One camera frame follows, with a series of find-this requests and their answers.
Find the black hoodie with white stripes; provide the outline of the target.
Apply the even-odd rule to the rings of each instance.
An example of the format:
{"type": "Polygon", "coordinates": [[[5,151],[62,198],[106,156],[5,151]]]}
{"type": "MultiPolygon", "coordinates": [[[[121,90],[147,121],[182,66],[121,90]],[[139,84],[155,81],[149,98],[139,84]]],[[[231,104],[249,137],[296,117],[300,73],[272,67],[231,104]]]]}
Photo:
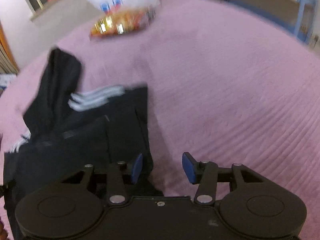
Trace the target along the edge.
{"type": "Polygon", "coordinates": [[[102,169],[142,154],[142,172],[128,192],[162,195],[149,181],[148,88],[114,86],[101,106],[76,111],[71,103],[81,69],[73,55],[58,48],[50,52],[38,94],[23,115],[30,138],[4,155],[4,207],[14,239],[23,237],[15,218],[18,202],[87,164],[102,169]]]}

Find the pink quilted bedspread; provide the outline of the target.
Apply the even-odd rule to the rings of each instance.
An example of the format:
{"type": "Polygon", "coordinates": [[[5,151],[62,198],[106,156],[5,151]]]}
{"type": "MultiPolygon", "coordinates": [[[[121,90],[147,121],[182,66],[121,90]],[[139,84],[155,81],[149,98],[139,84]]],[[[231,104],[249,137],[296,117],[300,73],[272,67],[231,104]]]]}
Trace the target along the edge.
{"type": "Polygon", "coordinates": [[[162,0],[144,30],[105,38],[81,25],[24,67],[1,96],[4,155],[30,131],[23,115],[49,54],[82,66],[71,107],[99,107],[112,87],[148,88],[156,196],[107,202],[107,169],[87,164],[23,197],[22,239],[319,239],[319,58],[249,13],[216,0],[162,0]],[[194,203],[182,155],[218,165],[214,203],[194,203]]]}

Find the yellow red snack packet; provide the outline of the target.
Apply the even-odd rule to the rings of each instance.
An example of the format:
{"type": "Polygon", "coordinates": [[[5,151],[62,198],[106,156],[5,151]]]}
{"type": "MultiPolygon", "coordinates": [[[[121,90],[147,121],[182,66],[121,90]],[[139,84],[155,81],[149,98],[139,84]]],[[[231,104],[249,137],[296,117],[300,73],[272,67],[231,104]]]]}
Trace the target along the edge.
{"type": "Polygon", "coordinates": [[[155,18],[153,8],[129,9],[110,12],[91,28],[90,37],[105,37],[131,33],[146,28],[155,18]]]}

